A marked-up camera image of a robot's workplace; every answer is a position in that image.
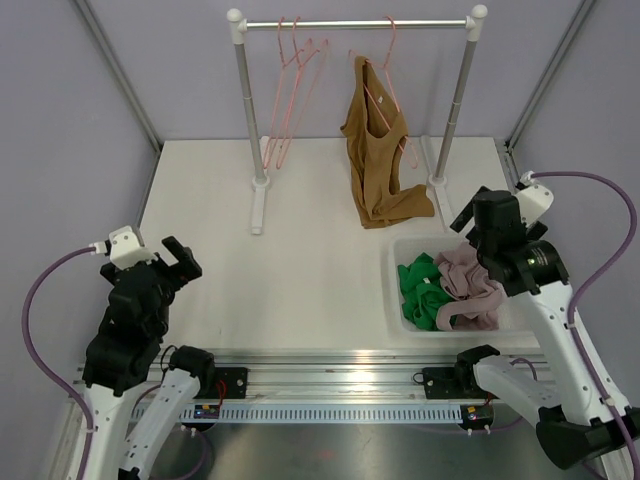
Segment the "green tank top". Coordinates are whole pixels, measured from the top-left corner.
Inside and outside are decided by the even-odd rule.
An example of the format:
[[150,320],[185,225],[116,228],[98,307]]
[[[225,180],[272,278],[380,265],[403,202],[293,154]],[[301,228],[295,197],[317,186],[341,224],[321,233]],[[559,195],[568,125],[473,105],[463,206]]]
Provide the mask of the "green tank top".
[[439,310],[453,301],[441,287],[441,273],[434,259],[423,252],[409,265],[398,265],[401,311],[419,330],[438,331]]

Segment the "pink tank top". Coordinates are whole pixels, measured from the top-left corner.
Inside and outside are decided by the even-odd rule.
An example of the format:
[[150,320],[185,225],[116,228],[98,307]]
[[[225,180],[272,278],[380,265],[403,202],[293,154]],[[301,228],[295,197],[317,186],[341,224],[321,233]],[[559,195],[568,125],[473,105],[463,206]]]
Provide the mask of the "pink tank top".
[[434,260],[440,286],[451,301],[438,309],[441,331],[493,331],[499,328],[498,308],[506,300],[501,283],[492,280],[468,242],[440,252]]

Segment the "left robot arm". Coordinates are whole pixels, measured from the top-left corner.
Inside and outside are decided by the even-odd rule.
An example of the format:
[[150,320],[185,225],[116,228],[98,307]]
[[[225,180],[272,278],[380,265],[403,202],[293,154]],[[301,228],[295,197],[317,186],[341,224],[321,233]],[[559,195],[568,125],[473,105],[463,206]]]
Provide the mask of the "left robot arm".
[[99,248],[109,258],[101,274],[112,289],[98,332],[86,349],[82,374],[88,437],[73,458],[82,479],[149,478],[181,410],[215,388],[213,355],[179,347],[151,404],[136,426],[129,425],[169,330],[169,307],[180,289],[202,275],[190,248],[173,236],[162,244],[173,255],[173,264],[150,251],[129,227],[111,233]]

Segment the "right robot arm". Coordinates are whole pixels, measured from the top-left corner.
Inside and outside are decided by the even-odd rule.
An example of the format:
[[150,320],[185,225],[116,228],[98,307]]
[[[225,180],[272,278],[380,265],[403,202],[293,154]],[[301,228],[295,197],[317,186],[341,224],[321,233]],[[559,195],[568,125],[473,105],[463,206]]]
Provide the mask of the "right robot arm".
[[524,219],[522,193],[480,188],[454,220],[481,266],[498,281],[528,323],[554,377],[554,389],[517,370],[485,345],[459,354],[456,389],[482,390],[504,401],[535,430],[549,460],[560,469],[627,448],[639,464],[639,410],[613,381],[579,318],[569,274],[544,230]]

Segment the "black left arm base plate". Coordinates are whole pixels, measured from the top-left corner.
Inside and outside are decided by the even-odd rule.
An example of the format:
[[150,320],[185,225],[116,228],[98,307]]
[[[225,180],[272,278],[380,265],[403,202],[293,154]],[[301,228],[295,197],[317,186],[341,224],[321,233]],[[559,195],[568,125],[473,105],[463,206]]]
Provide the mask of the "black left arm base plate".
[[204,376],[204,383],[195,399],[239,400],[246,398],[248,369],[244,367],[214,367]]

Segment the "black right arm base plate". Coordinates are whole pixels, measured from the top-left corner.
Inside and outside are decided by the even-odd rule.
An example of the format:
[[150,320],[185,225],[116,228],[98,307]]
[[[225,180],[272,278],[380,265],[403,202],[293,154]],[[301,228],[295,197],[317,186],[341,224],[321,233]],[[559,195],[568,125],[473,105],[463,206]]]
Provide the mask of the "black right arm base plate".
[[485,399],[472,376],[458,367],[425,367],[421,371],[425,395],[431,400]]

